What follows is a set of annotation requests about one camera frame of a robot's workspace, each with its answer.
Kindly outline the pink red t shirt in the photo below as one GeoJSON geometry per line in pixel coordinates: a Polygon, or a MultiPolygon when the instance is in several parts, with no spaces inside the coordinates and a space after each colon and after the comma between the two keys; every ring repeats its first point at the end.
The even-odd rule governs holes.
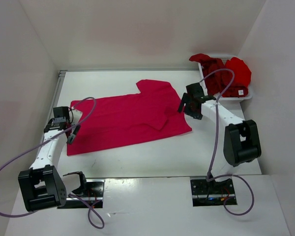
{"type": "Polygon", "coordinates": [[[184,114],[177,111],[180,97],[169,82],[140,80],[136,86],[136,94],[71,102],[86,121],[73,144],[67,145],[68,156],[191,132],[184,114]]]}

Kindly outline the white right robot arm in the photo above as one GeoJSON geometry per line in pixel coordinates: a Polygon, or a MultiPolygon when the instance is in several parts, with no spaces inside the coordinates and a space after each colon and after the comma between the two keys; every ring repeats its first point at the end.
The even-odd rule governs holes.
{"type": "Polygon", "coordinates": [[[213,154],[206,176],[206,189],[210,193],[217,193],[223,187],[221,178],[231,178],[233,174],[213,175],[212,169],[218,149],[220,128],[224,130],[223,156],[232,167],[249,163],[261,156],[261,144],[258,127],[253,120],[244,120],[221,105],[217,98],[205,95],[200,83],[186,86],[183,94],[179,113],[201,120],[206,117],[213,121],[215,128],[215,141],[213,154]]]}

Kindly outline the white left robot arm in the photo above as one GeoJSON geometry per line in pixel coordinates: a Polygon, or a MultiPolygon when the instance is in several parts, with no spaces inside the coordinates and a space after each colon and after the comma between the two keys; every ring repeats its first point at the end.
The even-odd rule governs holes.
{"type": "Polygon", "coordinates": [[[44,145],[40,148],[35,161],[26,171],[18,175],[18,182],[28,212],[51,207],[62,207],[67,195],[74,193],[83,196],[88,191],[86,177],[81,171],[65,174],[78,176],[78,179],[62,180],[57,171],[59,158],[65,145],[73,144],[81,125],[83,113],[70,107],[53,108],[54,117],[46,124],[44,145]]]}

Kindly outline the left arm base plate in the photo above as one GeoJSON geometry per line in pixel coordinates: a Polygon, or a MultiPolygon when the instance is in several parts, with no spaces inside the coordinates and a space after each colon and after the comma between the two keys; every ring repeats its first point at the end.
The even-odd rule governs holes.
{"type": "MultiPolygon", "coordinates": [[[[82,198],[89,206],[93,208],[103,208],[103,196],[104,196],[104,179],[87,178],[86,186],[84,190],[74,190],[72,193],[82,198]]],[[[58,209],[78,209],[87,208],[77,198],[67,197],[66,204],[58,207],[58,209]]]]}

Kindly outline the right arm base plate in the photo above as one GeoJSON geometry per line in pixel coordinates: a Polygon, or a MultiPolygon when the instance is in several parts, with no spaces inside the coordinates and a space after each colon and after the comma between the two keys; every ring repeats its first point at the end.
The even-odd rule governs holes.
{"type": "Polygon", "coordinates": [[[207,182],[205,177],[190,179],[193,207],[237,205],[235,189],[231,179],[222,182],[207,182]]]}

